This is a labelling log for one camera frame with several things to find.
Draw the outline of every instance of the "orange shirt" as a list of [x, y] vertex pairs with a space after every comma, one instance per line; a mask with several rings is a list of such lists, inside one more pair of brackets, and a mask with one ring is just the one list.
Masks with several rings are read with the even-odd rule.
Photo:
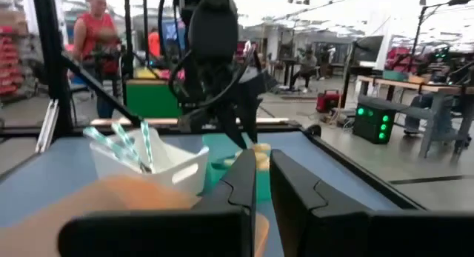
[[160, 37], [158, 32], [152, 32], [148, 35], [148, 51], [153, 56], [160, 56]]

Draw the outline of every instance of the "red sleeveless top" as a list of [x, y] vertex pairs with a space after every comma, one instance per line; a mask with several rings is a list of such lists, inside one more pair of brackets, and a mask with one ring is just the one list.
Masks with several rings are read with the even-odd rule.
[[[84, 21], [87, 28], [86, 39], [84, 40], [84, 46], [82, 48], [82, 58], [87, 59], [87, 55], [90, 54], [90, 52], [92, 52], [96, 47], [97, 32], [103, 27], [115, 29], [115, 26], [113, 24], [112, 17], [108, 13], [105, 13], [102, 19], [94, 18], [90, 15], [90, 13], [84, 13], [82, 16], [79, 16], [79, 18]], [[109, 44], [103, 44], [102, 46], [116, 47], [116, 45], [116, 42], [112, 42]], [[106, 61], [103, 65], [103, 68], [105, 73], [116, 73], [119, 66], [115, 61]]]

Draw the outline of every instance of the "green cloth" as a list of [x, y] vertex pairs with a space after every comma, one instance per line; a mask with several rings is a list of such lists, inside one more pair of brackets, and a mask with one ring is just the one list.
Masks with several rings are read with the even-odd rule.
[[178, 118], [181, 109], [167, 84], [127, 84], [127, 107], [144, 118]]

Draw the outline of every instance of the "striped straw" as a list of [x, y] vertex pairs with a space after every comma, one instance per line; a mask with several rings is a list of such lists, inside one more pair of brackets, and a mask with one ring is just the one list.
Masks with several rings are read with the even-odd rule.
[[145, 143], [145, 150], [147, 151], [148, 156], [148, 165], [149, 168], [153, 169], [153, 155], [151, 153], [151, 142], [150, 142], [150, 128], [148, 127], [148, 122], [143, 121], [140, 124], [141, 127], [141, 134], [143, 135], [143, 141]]
[[124, 128], [118, 122], [113, 122], [111, 127], [113, 132], [115, 132], [122, 142], [124, 142], [126, 149], [129, 150], [136, 158], [140, 159], [140, 155], [136, 151], [135, 145], [127, 135], [127, 132], [125, 132]]
[[139, 158], [128, 153], [123, 147], [118, 146], [115, 142], [113, 142], [110, 138], [102, 135], [95, 127], [86, 127], [82, 130], [82, 134], [85, 136], [97, 141], [99, 144], [107, 147], [108, 149], [112, 150], [115, 157], [120, 161], [126, 161], [131, 159], [138, 163], [140, 166], [140, 170], [144, 173], [150, 173], [151, 169], [144, 165]]

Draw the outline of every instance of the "blue table surface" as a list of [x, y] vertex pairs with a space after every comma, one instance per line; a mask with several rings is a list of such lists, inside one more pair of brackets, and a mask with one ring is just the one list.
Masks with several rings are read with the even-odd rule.
[[[190, 152], [197, 153], [202, 147], [200, 135], [162, 138], [168, 144]], [[262, 133], [258, 140], [282, 150], [334, 188], [373, 210], [399, 210], [394, 203], [353, 175], [300, 132]], [[90, 141], [85, 138], [61, 138], [47, 152], [8, 176], [0, 184], [0, 227], [16, 224], [94, 182], [98, 177], [89, 144]], [[265, 255], [283, 256], [272, 203], [258, 204], [257, 210], [270, 221]]]

